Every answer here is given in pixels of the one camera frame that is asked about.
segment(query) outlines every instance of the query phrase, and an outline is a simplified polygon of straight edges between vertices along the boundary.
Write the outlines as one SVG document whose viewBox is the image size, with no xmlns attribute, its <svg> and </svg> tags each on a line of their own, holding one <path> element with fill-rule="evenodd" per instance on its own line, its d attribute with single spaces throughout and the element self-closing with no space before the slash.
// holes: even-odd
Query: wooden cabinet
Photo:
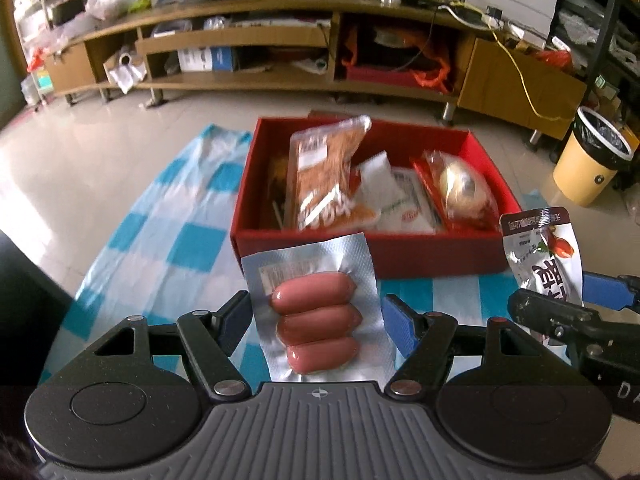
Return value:
<svg viewBox="0 0 640 480">
<path fill-rule="evenodd" d="M 85 43 L 70 46 L 61 54 L 48 56 L 45 68 L 57 93 L 97 83 Z"/>
<path fill-rule="evenodd" d="M 560 120 L 542 119 L 533 113 L 520 74 L 507 53 L 496 43 L 479 38 L 466 70 L 458 106 L 562 139 L 574 120 L 586 86 L 531 56 L 519 52 L 511 55 L 538 112 Z"/>
</svg>

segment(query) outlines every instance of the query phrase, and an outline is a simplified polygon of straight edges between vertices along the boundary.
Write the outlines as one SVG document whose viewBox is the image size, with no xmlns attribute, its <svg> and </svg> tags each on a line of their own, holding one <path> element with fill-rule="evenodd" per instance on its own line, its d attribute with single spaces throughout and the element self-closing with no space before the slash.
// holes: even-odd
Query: red plastic bag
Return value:
<svg viewBox="0 0 640 480">
<path fill-rule="evenodd" d="M 397 27 L 381 27 L 391 34 L 401 36 L 406 46 L 414 46 L 420 49 L 422 55 L 438 63 L 439 68 L 429 71 L 408 69 L 418 85 L 430 88 L 443 94 L 450 94 L 451 88 L 447 85 L 447 77 L 451 72 L 449 63 L 449 50 L 441 42 L 431 38 L 429 41 L 427 34 L 421 30 L 408 30 Z M 356 66 L 358 62 L 358 27 L 354 25 L 347 32 L 344 41 L 347 48 L 347 56 L 340 61 L 343 66 Z"/>
<path fill-rule="evenodd" d="M 489 185 L 462 158 L 424 152 L 411 163 L 448 231 L 499 231 L 498 206 Z"/>
<path fill-rule="evenodd" d="M 574 69 L 571 53 L 566 50 L 540 50 L 531 55 L 538 61 L 559 68 L 563 72 L 571 72 Z"/>
<path fill-rule="evenodd" d="M 27 72 L 32 73 L 44 66 L 44 51 L 38 47 L 33 51 L 31 61 L 27 65 Z"/>
</svg>

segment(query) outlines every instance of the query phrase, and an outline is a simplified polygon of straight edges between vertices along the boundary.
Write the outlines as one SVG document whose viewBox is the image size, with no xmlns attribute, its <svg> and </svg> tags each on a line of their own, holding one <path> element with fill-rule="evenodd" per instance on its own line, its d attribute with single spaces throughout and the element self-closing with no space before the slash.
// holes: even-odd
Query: wooden shelf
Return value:
<svg viewBox="0 0 640 480">
<path fill-rule="evenodd" d="M 105 24 L 101 30 L 91 32 L 82 38 L 72 40 L 70 44 L 94 40 L 111 34 L 118 34 L 139 27 L 151 27 L 171 20 L 188 20 L 203 16 L 235 14 L 260 9 L 262 12 L 348 12 L 350 14 L 374 14 L 389 16 L 416 22 L 433 23 L 457 30 L 468 30 L 465 25 L 453 18 L 448 12 L 421 9 L 411 6 L 383 7 L 379 0 L 216 0 L 200 4 L 171 4 L 129 14 L 115 23 Z"/>
<path fill-rule="evenodd" d="M 266 72 L 184 72 L 156 77 L 139 88 L 165 90 L 317 90 L 407 97 L 441 103 L 455 103 L 457 96 L 444 95 L 427 88 L 411 88 L 382 83 L 350 80 L 330 81 L 325 75 L 307 73 L 286 63 L 279 63 Z"/>
<path fill-rule="evenodd" d="M 165 90 L 323 90 L 328 83 L 324 75 L 311 74 L 282 63 L 266 72 L 181 72 L 155 77 L 145 86 Z"/>
<path fill-rule="evenodd" d="M 328 38 L 327 27 L 226 27 L 177 32 L 160 38 L 145 38 L 136 42 L 136 50 L 139 54 L 146 55 L 211 46 L 265 45 L 326 48 Z"/>
<path fill-rule="evenodd" d="M 411 86 L 387 85 L 384 83 L 372 83 L 364 81 L 352 81 L 339 79 L 331 83 L 331 88 L 335 92 L 350 92 L 361 94 L 385 95 L 394 97 L 407 97 L 411 99 L 423 99 L 425 101 L 435 101 L 437 103 L 455 103 L 457 95 L 442 94 L 430 88 L 414 88 Z"/>
</svg>

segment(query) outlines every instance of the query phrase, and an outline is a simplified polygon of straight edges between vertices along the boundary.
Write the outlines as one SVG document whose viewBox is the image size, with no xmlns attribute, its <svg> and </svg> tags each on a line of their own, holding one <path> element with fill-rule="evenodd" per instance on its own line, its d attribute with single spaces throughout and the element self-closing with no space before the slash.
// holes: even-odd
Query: trash can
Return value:
<svg viewBox="0 0 640 480">
<path fill-rule="evenodd" d="M 581 106 L 554 180 L 569 200 L 587 206 L 618 171 L 629 167 L 633 155 L 625 137 L 609 121 Z"/>
</svg>

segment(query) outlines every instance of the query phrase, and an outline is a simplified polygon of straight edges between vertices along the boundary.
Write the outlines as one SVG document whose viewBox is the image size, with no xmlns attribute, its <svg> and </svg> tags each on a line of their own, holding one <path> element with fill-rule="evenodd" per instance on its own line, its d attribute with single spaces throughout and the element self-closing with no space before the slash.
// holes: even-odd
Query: vacuum-sealed sausage package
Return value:
<svg viewBox="0 0 640 480">
<path fill-rule="evenodd" d="M 272 381 L 377 381 L 395 372 L 363 234 L 242 258 Z"/>
</svg>

